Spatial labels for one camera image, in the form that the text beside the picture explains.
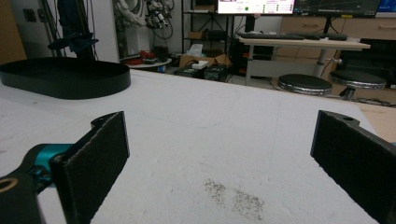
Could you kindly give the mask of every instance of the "desk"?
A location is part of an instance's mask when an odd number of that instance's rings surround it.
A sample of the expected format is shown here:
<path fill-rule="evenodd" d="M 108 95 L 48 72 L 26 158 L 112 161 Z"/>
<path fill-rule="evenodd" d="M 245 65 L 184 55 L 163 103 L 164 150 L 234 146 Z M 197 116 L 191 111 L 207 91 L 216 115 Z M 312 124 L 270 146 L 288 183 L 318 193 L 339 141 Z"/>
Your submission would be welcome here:
<path fill-rule="evenodd" d="M 247 77 L 246 77 L 246 85 L 249 84 L 251 77 L 251 67 L 253 63 L 253 50 L 254 46 L 271 46 L 271 47 L 286 47 L 286 48 L 315 48 L 321 49 L 320 56 L 317 64 L 315 65 L 315 70 L 313 75 L 316 77 L 320 77 L 320 74 L 323 71 L 323 65 L 326 57 L 326 52 L 328 49 L 343 49 L 343 50 L 362 50 L 369 49 L 370 45 L 356 43 L 356 42 L 348 42 L 348 41 L 333 41 L 333 40 L 282 40 L 282 39 L 245 39 L 239 38 L 239 41 L 250 45 L 249 55 L 247 59 Z M 289 74 L 296 73 L 296 71 L 290 70 Z"/>
<path fill-rule="evenodd" d="M 320 109 L 374 131 L 348 102 L 144 71 L 91 100 L 0 84 L 0 175 L 123 110 L 131 157 L 92 223 L 375 223 L 310 156 Z M 48 223 L 64 223 L 55 189 L 39 201 Z"/>

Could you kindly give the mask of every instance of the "desk leg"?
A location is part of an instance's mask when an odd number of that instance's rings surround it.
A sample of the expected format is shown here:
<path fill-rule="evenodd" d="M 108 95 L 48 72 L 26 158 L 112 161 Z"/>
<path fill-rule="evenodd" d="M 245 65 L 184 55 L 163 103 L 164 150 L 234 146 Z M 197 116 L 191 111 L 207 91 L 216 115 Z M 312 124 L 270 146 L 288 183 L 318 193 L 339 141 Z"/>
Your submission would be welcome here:
<path fill-rule="evenodd" d="M 320 51 L 320 56 L 319 59 L 317 61 L 317 65 L 315 66 L 315 70 L 314 70 L 314 77 L 320 77 L 322 72 L 323 72 L 323 68 L 324 68 L 324 60 L 326 58 L 326 54 L 327 54 L 327 50 L 326 49 L 322 49 Z"/>
<path fill-rule="evenodd" d="M 250 45 L 250 49 L 248 51 L 248 57 L 247 57 L 247 78 L 245 80 L 245 86 L 248 86 L 250 84 L 251 68 L 253 64 L 253 50 L 254 50 L 254 45 Z"/>

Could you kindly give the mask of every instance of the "black stool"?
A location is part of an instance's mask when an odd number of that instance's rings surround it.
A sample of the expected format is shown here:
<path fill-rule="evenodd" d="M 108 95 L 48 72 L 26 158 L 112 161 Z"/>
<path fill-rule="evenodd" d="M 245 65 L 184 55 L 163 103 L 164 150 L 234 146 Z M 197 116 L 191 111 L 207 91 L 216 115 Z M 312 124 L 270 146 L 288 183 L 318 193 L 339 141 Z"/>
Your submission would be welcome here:
<path fill-rule="evenodd" d="M 326 95 L 332 92 L 332 84 L 320 77 L 287 74 L 279 77 L 277 85 L 287 91 L 308 95 Z"/>
<path fill-rule="evenodd" d="M 346 86 L 346 89 L 340 93 L 340 96 L 346 101 L 352 100 L 355 88 L 380 90 L 384 89 L 387 84 L 387 82 L 380 77 L 358 71 L 334 71 L 330 73 L 330 78 L 334 82 Z"/>

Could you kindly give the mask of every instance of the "keyboard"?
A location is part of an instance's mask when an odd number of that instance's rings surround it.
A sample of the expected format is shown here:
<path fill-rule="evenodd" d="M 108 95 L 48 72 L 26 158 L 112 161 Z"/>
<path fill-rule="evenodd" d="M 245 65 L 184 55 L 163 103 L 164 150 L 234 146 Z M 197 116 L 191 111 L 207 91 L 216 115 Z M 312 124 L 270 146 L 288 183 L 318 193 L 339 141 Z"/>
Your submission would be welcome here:
<path fill-rule="evenodd" d="M 286 35 L 299 35 L 302 36 L 304 39 L 313 39 L 313 40 L 320 40 L 323 38 L 329 38 L 329 40 L 347 40 L 347 35 L 336 34 L 336 33 L 328 33 L 328 34 L 321 34 L 321 33 L 287 33 Z"/>
<path fill-rule="evenodd" d="M 262 33 L 241 33 L 239 34 L 245 39 L 289 39 L 289 40 L 303 40 L 300 35 L 266 35 Z"/>

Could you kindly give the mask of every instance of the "cardboard box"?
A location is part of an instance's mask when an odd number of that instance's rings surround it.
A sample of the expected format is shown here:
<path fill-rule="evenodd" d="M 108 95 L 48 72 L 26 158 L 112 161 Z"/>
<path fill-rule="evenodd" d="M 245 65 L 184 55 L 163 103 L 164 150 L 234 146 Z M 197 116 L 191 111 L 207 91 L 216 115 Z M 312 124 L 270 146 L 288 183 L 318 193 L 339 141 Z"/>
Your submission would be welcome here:
<path fill-rule="evenodd" d="M 230 59 L 223 53 L 221 49 L 203 49 L 203 53 L 206 54 L 206 57 L 194 57 L 188 54 L 182 54 L 180 56 L 180 63 L 178 67 L 184 67 L 191 64 L 193 61 L 207 61 L 209 62 L 208 66 L 218 63 L 231 65 Z"/>
<path fill-rule="evenodd" d="M 206 5 L 206 6 L 194 6 L 194 10 L 207 10 L 211 13 L 216 12 L 216 6 L 215 5 Z"/>
<path fill-rule="evenodd" d="M 204 32 L 202 31 L 193 31 L 187 33 L 187 38 L 190 39 L 202 39 Z"/>

